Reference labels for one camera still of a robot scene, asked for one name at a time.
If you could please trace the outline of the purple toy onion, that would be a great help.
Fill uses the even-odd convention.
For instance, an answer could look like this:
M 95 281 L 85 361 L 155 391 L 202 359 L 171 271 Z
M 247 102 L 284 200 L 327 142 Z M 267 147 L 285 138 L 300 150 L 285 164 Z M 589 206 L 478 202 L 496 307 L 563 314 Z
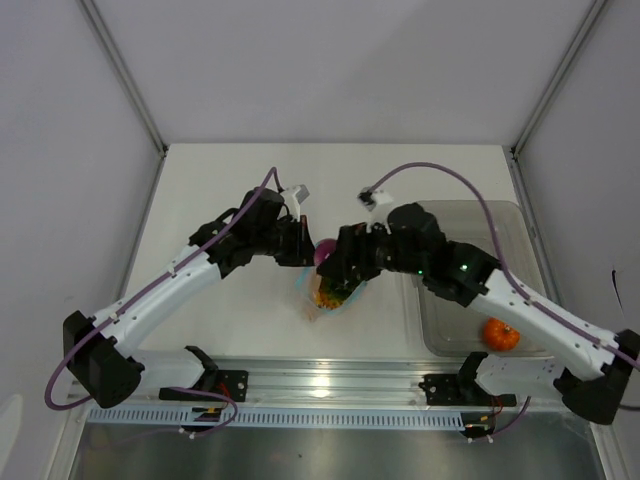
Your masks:
M 326 238 L 320 240 L 315 245 L 315 251 L 313 255 L 313 262 L 315 266 L 321 265 L 327 260 L 332 253 L 336 250 L 337 240 L 333 238 Z

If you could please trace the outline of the toy pineapple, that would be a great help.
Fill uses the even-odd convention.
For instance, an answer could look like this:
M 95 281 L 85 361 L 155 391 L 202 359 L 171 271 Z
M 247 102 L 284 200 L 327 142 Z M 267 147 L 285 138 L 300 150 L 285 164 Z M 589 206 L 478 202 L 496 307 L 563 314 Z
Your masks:
M 335 310 L 340 308 L 355 292 L 354 284 L 347 285 L 340 282 L 322 278 L 321 291 L 324 296 L 324 309 Z

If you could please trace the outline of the clear zip top bag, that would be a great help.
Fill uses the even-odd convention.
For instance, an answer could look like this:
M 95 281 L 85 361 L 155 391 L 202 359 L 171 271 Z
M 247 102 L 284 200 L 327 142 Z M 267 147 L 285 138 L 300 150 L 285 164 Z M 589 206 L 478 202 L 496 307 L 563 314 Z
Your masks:
M 357 286 L 344 286 L 317 274 L 316 267 L 335 250 L 336 243 L 332 238 L 317 242 L 314 263 L 302 270 L 294 284 L 302 315 L 310 322 L 343 313 L 367 287 L 366 281 Z

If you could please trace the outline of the orange toy pumpkin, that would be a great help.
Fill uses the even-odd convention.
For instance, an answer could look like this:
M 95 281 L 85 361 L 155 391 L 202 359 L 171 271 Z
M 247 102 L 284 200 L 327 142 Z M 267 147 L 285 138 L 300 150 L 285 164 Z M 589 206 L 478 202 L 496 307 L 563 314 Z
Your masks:
M 490 317 L 482 330 L 484 343 L 494 351 L 511 351 L 520 342 L 520 333 L 505 322 Z

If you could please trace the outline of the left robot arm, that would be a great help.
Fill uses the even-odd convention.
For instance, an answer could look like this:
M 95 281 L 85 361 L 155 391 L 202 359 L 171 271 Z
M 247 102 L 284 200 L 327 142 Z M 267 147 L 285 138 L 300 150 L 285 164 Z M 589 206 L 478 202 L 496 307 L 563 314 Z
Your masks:
M 241 205 L 199 227 L 159 279 L 94 315 L 76 311 L 63 323 L 67 368 L 89 397 L 112 408 L 136 390 L 183 388 L 197 400 L 217 387 L 217 367 L 200 348 L 152 353 L 143 341 L 191 296 L 225 279 L 255 256 L 283 267 L 313 263 L 301 203 L 309 192 L 296 185 L 281 192 L 254 188 Z

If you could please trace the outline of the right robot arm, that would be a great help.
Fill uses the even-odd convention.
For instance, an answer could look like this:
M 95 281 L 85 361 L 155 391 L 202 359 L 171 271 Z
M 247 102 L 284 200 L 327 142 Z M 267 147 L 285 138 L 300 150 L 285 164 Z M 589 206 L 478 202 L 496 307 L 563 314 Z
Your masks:
M 570 314 L 493 255 L 447 239 L 418 203 L 394 208 L 383 224 L 341 227 L 335 250 L 317 268 L 341 286 L 382 271 L 417 275 L 436 297 L 501 320 L 550 354 L 527 361 L 471 353 L 456 380 L 464 401 L 503 394 L 548 398 L 592 423 L 612 424 L 637 366 L 635 332 L 614 333 Z

